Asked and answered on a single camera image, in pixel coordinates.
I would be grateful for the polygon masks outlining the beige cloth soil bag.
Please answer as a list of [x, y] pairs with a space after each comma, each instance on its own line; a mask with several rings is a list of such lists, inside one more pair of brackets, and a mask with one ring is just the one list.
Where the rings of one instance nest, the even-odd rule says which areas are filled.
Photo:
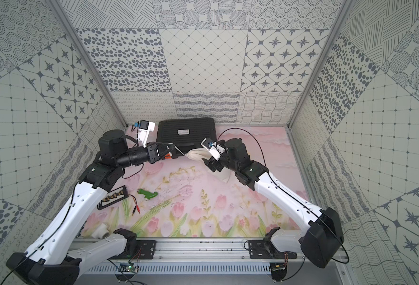
[[[172, 146], [175, 150], [178, 151], [178, 153], [184, 155], [184, 157], [187, 157], [190, 160], [194, 160], [194, 161], [198, 161], [198, 162], [203, 163], [203, 159], [209, 160], [212, 157], [211, 154], [207, 150], [205, 150], [204, 148], [194, 148], [194, 149], [188, 151], [187, 153], [183, 153], [181, 150], [179, 150], [179, 148], [175, 144], [168, 143], [168, 145]], [[222, 170], [221, 172], [219, 172], [219, 171], [212, 172], [207, 167], [207, 171], [225, 184], [228, 183], [228, 181], [230, 179], [230, 176], [231, 176], [230, 170], [227, 170], [227, 169]]]

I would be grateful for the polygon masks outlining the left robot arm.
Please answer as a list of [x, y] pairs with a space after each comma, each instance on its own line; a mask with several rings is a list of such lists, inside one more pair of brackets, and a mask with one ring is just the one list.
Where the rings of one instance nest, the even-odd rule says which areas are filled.
[[154, 164], [175, 148], [171, 143], [160, 142], [129, 148], [128, 140], [130, 137], [118, 129], [103, 134], [99, 152], [78, 178], [61, 211], [25, 252], [15, 252], [7, 260], [11, 273], [28, 285], [72, 285], [103, 261], [137, 253], [137, 235], [126, 229], [115, 230], [80, 250], [69, 250], [90, 214], [112, 192], [127, 167]]

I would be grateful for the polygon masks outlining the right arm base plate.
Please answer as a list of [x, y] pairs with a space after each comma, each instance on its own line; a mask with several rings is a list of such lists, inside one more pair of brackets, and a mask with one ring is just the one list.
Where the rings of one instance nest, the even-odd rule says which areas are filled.
[[295, 252], [280, 252], [278, 251], [271, 242], [264, 240], [248, 240], [246, 249], [249, 252], [251, 260], [266, 260], [266, 259], [297, 259]]

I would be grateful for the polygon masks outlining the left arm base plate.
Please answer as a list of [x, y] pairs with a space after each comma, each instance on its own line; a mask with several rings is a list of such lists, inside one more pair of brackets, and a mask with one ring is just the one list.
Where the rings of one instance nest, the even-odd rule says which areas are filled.
[[127, 243], [125, 251], [120, 255], [124, 259], [152, 260], [154, 258], [157, 241], [136, 240]]

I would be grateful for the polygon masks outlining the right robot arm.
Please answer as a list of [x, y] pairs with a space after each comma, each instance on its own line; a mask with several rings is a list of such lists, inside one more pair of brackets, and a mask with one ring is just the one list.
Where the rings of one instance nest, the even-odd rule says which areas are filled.
[[277, 251], [302, 253], [319, 268], [328, 265], [344, 243], [341, 219], [334, 209], [323, 210], [291, 191], [266, 166], [250, 158], [240, 138], [218, 142], [206, 138], [201, 146], [211, 155], [204, 164], [212, 172], [233, 171], [241, 184], [272, 201], [297, 224], [298, 234], [277, 229], [267, 235]]

